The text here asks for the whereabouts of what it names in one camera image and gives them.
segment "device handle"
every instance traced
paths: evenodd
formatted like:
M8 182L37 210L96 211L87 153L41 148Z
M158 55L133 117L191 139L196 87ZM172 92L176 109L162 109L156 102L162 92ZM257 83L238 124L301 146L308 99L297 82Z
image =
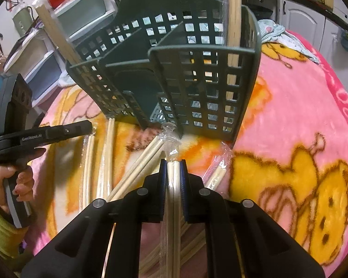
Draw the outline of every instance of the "device handle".
M11 177L4 179L3 185L14 226L19 229L30 225L32 210L28 202L18 202L17 195L13 194L13 190L17 185L18 174L26 169L27 160L24 158L17 160L16 166L18 171L16 171Z

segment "green sleeve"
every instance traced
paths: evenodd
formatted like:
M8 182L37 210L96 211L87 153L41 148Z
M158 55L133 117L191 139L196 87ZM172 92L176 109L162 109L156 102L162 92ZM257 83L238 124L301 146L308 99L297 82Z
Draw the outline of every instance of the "green sleeve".
M19 256L18 247L27 228L17 229L0 215L0 255L6 260Z

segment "silver screw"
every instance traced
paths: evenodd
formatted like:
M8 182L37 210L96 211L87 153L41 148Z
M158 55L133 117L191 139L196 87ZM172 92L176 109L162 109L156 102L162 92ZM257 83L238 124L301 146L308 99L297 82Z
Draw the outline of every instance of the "silver screw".
M93 201L93 206L95 208L100 208L103 205L104 205L104 200L102 200L102 199L96 199L96 200Z
M242 202L242 205L244 205L244 207L246 208L251 208L252 206L254 206L254 202L252 200L244 200Z
M199 190L199 194L202 195L202 196L207 196L210 194L210 190L207 189L207 188L202 188Z
M148 193L148 189L147 188L140 188L140 189L138 189L137 191L136 191L136 193L138 194L138 195L146 195L147 193Z

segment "white cabinet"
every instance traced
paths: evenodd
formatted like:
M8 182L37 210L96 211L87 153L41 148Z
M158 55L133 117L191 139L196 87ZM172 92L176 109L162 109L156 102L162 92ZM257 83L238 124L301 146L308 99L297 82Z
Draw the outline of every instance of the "white cabinet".
M280 24L288 30L299 33L319 50L325 27L325 17L322 14L301 4L281 0Z
M348 92L348 52L344 50L340 43L339 29L338 25L326 19L324 36L319 51L333 68L343 87Z

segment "light blue cloth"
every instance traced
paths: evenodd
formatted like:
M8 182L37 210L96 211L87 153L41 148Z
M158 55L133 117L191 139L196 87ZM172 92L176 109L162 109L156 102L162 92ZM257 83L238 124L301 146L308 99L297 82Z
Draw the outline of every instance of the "light blue cloth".
M266 42L279 43L300 52L316 64L320 63L318 57L305 48L297 37L288 33L284 26L276 24L272 20L268 19L259 20L258 24L261 30L262 44Z

